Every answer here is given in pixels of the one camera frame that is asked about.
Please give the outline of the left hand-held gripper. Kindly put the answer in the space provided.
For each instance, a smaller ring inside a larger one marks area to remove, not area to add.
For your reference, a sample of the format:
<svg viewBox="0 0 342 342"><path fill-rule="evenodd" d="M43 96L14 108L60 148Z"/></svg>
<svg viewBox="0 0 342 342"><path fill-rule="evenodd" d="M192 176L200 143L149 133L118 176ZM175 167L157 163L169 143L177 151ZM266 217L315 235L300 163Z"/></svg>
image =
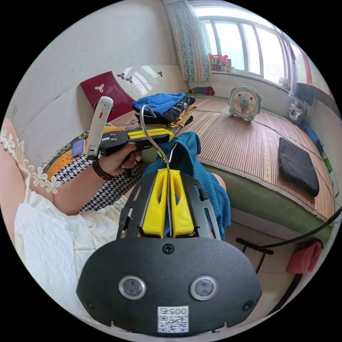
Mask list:
<svg viewBox="0 0 342 342"><path fill-rule="evenodd" d="M148 129L147 134L151 140L148 139L142 129L104 133L100 140L97 157L99 155L108 157L128 143L135 143L137 151L144 151L152 147L159 147L174 137L174 134L169 133L166 129Z"/></svg>

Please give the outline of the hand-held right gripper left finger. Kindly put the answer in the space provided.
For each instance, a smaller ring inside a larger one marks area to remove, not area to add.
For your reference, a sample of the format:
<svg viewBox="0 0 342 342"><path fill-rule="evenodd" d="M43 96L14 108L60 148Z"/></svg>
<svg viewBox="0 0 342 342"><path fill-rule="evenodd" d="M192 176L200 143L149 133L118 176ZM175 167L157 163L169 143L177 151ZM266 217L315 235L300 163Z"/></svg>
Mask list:
<svg viewBox="0 0 342 342"><path fill-rule="evenodd" d="M168 170L159 169L152 185L142 230L144 234L164 237Z"/></svg>

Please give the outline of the person's left hand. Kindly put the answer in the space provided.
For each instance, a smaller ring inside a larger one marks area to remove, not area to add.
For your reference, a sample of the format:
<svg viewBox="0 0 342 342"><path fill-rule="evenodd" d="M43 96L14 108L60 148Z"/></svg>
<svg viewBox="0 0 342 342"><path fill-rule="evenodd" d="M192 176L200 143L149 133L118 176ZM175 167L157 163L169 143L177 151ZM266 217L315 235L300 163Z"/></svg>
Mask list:
<svg viewBox="0 0 342 342"><path fill-rule="evenodd" d="M132 169L141 161L141 156L142 152L137 151L135 143L128 143L110 156L101 157L99 164L105 173L116 176L124 169Z"/></svg>

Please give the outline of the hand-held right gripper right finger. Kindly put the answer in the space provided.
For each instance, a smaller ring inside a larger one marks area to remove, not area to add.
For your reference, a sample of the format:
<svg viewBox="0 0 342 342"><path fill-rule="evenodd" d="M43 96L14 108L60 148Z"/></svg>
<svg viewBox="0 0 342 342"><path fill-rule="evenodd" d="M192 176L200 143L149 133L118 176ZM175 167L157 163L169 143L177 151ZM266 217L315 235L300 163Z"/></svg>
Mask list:
<svg viewBox="0 0 342 342"><path fill-rule="evenodd" d="M170 194L173 237L191 235L194 224L179 170L170 170Z"/></svg>

